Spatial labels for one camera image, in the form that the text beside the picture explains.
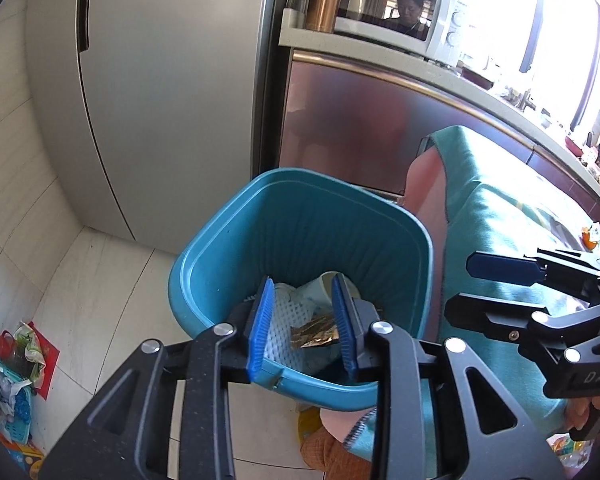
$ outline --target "teal cloth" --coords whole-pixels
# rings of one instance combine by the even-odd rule
[[[577,302],[541,285],[531,287],[490,282],[469,276],[466,258],[474,251],[522,256],[538,247],[584,250],[580,230],[591,220],[568,196],[515,156],[489,139],[452,126],[432,134],[446,174],[446,235],[443,304],[458,292],[503,300],[545,304],[552,316],[576,309]],[[439,341],[461,337],[484,360],[529,414],[538,430],[549,436],[564,422],[564,400],[548,399],[544,377],[535,364],[520,357],[517,346],[492,341],[480,333],[453,328],[446,319]],[[435,476],[430,402],[425,402],[427,473]],[[356,427],[359,438],[347,448],[371,459],[375,420]]]

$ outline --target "trash can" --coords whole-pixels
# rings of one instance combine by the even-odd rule
[[[372,193],[296,168],[257,177],[206,224],[171,270],[169,300],[195,337],[256,293],[263,276],[300,286],[327,270],[349,276],[387,320],[422,336],[432,272],[424,227]],[[375,383],[328,383],[269,359],[256,382],[332,410],[362,410],[377,400]]]

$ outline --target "white microwave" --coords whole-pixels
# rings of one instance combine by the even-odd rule
[[[466,12],[459,0],[340,0],[335,32],[455,66]]]

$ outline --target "pink fabric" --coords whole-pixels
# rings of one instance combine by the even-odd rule
[[[433,245],[433,282],[431,309],[425,339],[435,341],[442,315],[442,274],[446,241],[446,175],[436,148],[429,148],[409,167],[404,197],[400,205],[416,216],[429,232]],[[321,409],[320,418],[325,429],[336,440],[344,442],[351,428],[365,413],[334,412]]]

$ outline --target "microwave knob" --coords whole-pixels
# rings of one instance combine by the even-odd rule
[[[458,27],[462,27],[466,23],[466,14],[462,10],[456,10],[451,15],[451,21]]]
[[[460,43],[460,35],[457,32],[450,32],[446,35],[446,42],[450,46],[458,46]]]

